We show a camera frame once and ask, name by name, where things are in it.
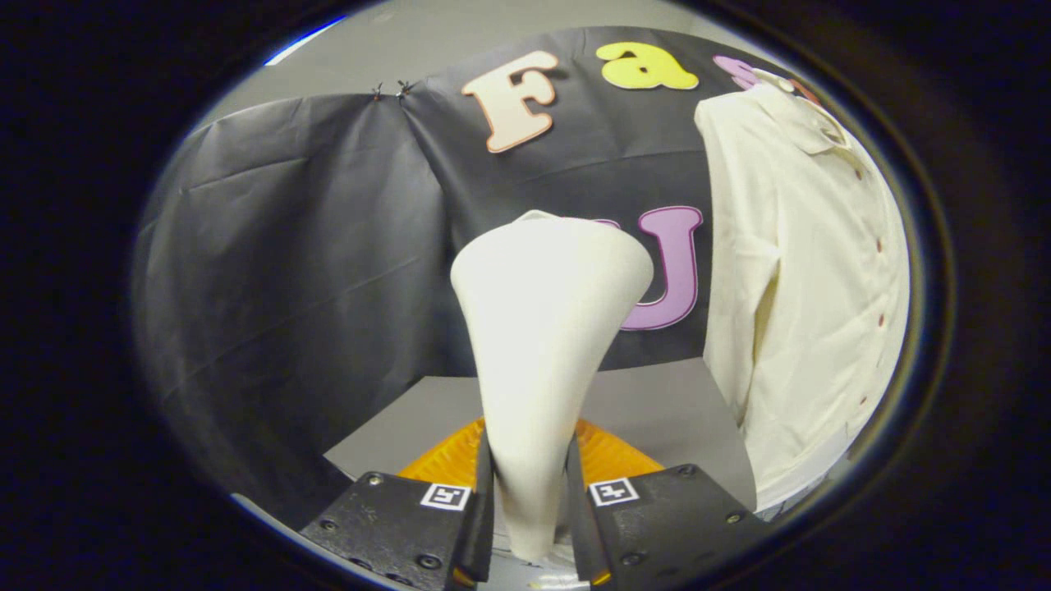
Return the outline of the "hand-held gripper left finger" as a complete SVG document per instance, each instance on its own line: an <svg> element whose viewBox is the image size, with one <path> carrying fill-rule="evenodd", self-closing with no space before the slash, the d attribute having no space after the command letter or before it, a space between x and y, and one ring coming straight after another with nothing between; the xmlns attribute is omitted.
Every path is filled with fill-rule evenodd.
<svg viewBox="0 0 1051 591"><path fill-rule="evenodd" d="M412 590L473 590L489 578L494 467L485 420L426 452L409 478L360 475L300 534Z"/></svg>

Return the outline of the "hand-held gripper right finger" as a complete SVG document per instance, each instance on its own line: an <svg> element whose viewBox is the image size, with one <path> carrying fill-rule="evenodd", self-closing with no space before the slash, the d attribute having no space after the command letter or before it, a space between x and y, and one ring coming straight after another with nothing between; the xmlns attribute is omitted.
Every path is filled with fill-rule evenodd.
<svg viewBox="0 0 1051 591"><path fill-rule="evenodd" d="M588 420L568 446L566 486L576 570L592 588L703 588L772 531L700 467L665 468Z"/></svg>

